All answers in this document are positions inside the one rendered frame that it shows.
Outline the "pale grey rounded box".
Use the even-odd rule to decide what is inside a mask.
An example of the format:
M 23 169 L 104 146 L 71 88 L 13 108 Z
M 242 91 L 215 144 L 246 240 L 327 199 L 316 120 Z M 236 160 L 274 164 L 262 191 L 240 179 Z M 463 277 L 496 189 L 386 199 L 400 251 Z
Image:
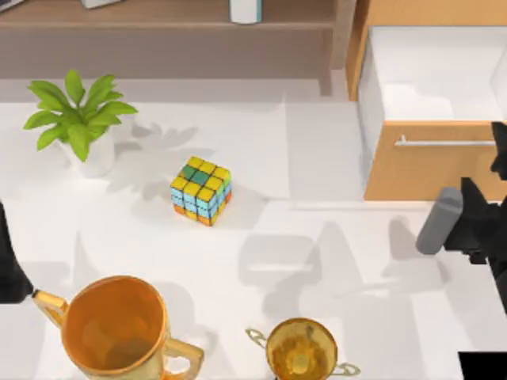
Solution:
M 457 188 L 440 190 L 416 239 L 416 248 L 424 255 L 437 254 L 463 212 L 463 195 Z

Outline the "pale wooden drawer front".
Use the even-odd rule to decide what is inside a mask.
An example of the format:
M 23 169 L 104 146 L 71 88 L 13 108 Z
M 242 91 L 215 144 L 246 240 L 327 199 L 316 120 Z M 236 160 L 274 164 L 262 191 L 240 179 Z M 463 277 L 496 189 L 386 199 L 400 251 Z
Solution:
M 386 121 L 364 191 L 366 200 L 434 200 L 443 187 L 470 177 L 488 200 L 501 200 L 507 182 L 490 171 L 495 146 L 395 146 L 409 140 L 494 140 L 490 121 Z

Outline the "white pulled-out drawer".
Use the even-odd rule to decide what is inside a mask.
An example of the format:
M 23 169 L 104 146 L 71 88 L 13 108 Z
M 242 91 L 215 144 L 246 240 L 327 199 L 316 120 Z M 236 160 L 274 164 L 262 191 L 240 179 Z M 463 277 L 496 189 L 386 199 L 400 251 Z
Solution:
M 367 180 L 386 121 L 507 123 L 507 27 L 374 27 L 357 102 Z

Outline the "wooden cupboard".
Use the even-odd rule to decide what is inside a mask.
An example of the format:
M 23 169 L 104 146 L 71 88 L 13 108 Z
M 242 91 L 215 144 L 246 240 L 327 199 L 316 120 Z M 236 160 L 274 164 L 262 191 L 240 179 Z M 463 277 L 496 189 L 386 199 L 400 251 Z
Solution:
M 350 101 L 357 91 L 373 26 L 507 26 L 507 0 L 356 0 L 345 61 Z

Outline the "small gold trophy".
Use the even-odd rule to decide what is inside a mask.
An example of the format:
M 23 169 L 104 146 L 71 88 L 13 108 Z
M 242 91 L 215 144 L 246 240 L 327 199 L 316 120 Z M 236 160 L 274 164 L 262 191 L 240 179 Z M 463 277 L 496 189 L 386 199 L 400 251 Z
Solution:
M 268 336 L 253 328 L 246 329 L 246 335 L 265 350 L 276 380 L 327 380 L 361 374 L 358 366 L 338 362 L 336 340 L 315 320 L 294 317 L 278 324 Z

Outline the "colourful puzzle cube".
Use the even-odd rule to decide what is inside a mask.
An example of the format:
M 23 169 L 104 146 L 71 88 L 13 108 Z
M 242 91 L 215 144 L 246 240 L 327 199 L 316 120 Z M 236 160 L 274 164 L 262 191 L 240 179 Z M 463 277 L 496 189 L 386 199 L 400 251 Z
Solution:
M 173 209 L 205 226 L 214 226 L 232 196 L 231 172 L 192 156 L 170 184 Z

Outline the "white and blue container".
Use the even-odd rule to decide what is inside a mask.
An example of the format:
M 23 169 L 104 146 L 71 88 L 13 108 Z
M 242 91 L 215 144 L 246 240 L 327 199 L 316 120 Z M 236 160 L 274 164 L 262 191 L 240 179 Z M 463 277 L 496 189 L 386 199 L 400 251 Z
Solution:
M 261 22 L 263 0 L 229 0 L 230 21 L 239 25 Z

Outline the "wooden open shelf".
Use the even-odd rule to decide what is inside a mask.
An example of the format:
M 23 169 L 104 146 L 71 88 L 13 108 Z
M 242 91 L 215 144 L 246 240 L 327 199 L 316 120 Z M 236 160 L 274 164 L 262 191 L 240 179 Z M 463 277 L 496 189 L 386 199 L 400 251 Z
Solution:
M 255 0 L 257 24 L 231 0 L 11 0 L 0 10 L 0 80 L 307 79 L 330 93 L 345 64 L 357 0 Z

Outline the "large orange gold trophy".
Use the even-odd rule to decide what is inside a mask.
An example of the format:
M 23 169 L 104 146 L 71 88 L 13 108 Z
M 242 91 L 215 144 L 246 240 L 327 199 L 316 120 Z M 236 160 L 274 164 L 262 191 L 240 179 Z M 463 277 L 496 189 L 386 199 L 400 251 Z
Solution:
M 139 278 L 99 279 L 70 302 L 42 290 L 32 299 L 89 380 L 196 380 L 202 367 L 204 351 L 171 336 L 162 296 Z

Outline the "green plant in white pot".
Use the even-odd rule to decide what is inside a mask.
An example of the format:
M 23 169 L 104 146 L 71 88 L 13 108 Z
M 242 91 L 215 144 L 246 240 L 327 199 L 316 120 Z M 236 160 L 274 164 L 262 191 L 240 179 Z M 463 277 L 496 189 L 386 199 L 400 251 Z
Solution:
M 138 112 L 122 101 L 115 80 L 114 75 L 106 74 L 85 88 L 79 73 L 69 70 L 64 78 L 65 89 L 45 80 L 31 81 L 28 89 L 39 99 L 38 111 L 23 128 L 45 128 L 36 149 L 41 151 L 58 143 L 83 176 L 94 178 L 108 173 L 116 160 L 111 129 L 122 124 L 122 116 Z

